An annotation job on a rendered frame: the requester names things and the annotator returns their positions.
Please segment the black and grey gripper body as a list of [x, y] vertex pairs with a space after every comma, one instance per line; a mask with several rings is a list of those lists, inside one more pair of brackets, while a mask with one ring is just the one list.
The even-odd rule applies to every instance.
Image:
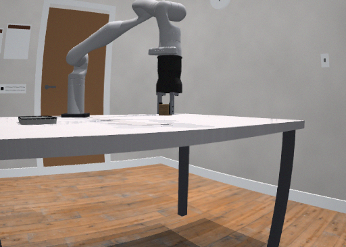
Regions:
[[180, 80], [182, 72], [181, 43], [176, 40], [163, 40], [159, 42], [158, 48], [150, 48], [148, 55], [158, 55], [156, 92], [182, 93]]

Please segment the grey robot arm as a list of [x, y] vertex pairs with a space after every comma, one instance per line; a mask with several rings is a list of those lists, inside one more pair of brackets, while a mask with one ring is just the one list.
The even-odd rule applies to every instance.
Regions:
[[84, 113], [84, 85], [89, 52], [110, 44], [131, 28], [152, 17], [157, 20], [159, 42], [176, 40], [181, 43], [180, 28], [170, 21], [179, 22], [185, 18], [187, 11], [184, 5], [171, 1], [136, 0], [132, 4], [132, 9], [138, 17], [109, 22], [68, 52], [66, 61], [74, 66], [73, 73], [68, 75], [68, 114]]

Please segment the brown wooden block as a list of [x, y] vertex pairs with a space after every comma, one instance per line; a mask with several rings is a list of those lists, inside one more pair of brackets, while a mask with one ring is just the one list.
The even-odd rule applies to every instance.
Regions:
[[169, 104], [159, 104], [159, 115], [169, 116]]

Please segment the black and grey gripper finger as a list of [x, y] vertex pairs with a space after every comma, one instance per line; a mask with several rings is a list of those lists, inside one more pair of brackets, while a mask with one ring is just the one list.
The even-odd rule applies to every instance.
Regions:
[[159, 104], [163, 104], [162, 96], [165, 96], [166, 94], [162, 92], [157, 92], [156, 95], [157, 95], [157, 114], [159, 114]]
[[169, 115], [174, 114], [174, 96], [178, 96], [178, 93], [170, 92]]

